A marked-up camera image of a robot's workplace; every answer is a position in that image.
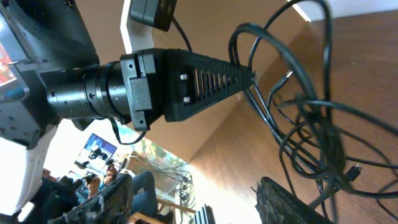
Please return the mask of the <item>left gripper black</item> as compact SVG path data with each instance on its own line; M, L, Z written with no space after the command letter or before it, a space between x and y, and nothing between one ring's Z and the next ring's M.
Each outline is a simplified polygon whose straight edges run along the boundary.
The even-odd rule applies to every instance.
M119 63L136 131L149 131L161 116L184 121L254 84L245 66L181 49L139 50Z

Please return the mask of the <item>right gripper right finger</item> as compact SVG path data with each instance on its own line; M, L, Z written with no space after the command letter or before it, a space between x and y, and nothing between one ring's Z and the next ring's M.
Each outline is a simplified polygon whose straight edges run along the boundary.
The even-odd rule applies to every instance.
M257 183L255 208L262 223L267 224L332 224L270 177Z

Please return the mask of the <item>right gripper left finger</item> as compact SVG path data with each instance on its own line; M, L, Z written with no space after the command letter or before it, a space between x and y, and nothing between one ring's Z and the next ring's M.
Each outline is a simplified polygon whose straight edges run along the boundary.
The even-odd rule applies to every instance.
M125 224L131 216L133 183L129 174L119 174L92 198L49 220L48 224Z

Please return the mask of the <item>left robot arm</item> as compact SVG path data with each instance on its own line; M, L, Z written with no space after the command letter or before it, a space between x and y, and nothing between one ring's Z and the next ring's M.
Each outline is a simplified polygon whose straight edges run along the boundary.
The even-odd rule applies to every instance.
M21 147L14 177L1 186L3 215L39 191L48 147L62 119L85 129L118 118L145 134L159 117L184 121L247 90L242 65L182 49L144 49L101 65L74 1L2 1L1 40L12 78L1 85L1 137Z

